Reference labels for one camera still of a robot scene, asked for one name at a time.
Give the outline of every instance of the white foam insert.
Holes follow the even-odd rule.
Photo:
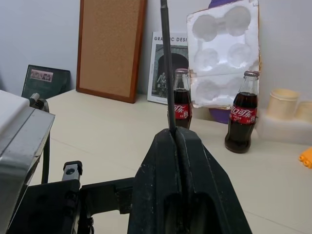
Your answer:
[[[0,90],[0,135],[29,100]]]
[[[266,110],[258,110],[256,130],[264,140],[312,146],[312,124],[299,119],[276,119],[267,116]]]
[[[259,70],[258,1],[241,0],[187,18],[195,107],[230,107],[246,70]]]

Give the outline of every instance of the coca-cola bottle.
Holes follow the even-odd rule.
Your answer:
[[[234,99],[225,137],[225,147],[239,154],[247,152],[251,145],[251,134],[257,118],[259,72],[246,71],[244,79]]]
[[[174,84],[175,124],[189,129],[192,119],[189,71],[179,68],[175,71]]]

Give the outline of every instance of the table surface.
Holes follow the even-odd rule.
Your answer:
[[[48,100],[56,115],[51,130],[49,182],[63,165],[80,160],[81,184],[134,177],[156,133],[167,128],[167,107],[139,96],[135,104],[68,93]],[[299,161],[305,145],[262,141],[256,132],[248,153],[224,147],[227,125],[193,118],[191,130],[228,173],[254,234],[312,234],[312,170]],[[39,164],[32,184],[41,180]],[[128,215],[94,216],[97,233],[127,233]]]

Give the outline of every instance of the red label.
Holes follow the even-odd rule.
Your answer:
[[[175,104],[175,118],[186,119],[192,115],[192,109],[189,104]]]
[[[237,121],[242,124],[255,123],[257,117],[257,108],[246,109],[239,106],[233,106],[230,113],[230,120]]]

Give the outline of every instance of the white wall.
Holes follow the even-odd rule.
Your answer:
[[[76,83],[78,0],[0,0],[0,86],[21,95],[29,64],[70,70]]]
[[[211,0],[168,0],[171,31],[186,30],[186,15]],[[276,87],[312,99],[312,1],[259,0],[263,69],[260,102]],[[5,90],[21,94],[27,65],[70,70],[75,86],[78,0],[0,0],[0,79]],[[138,91],[147,92],[152,32],[161,30],[160,0],[148,0]]]

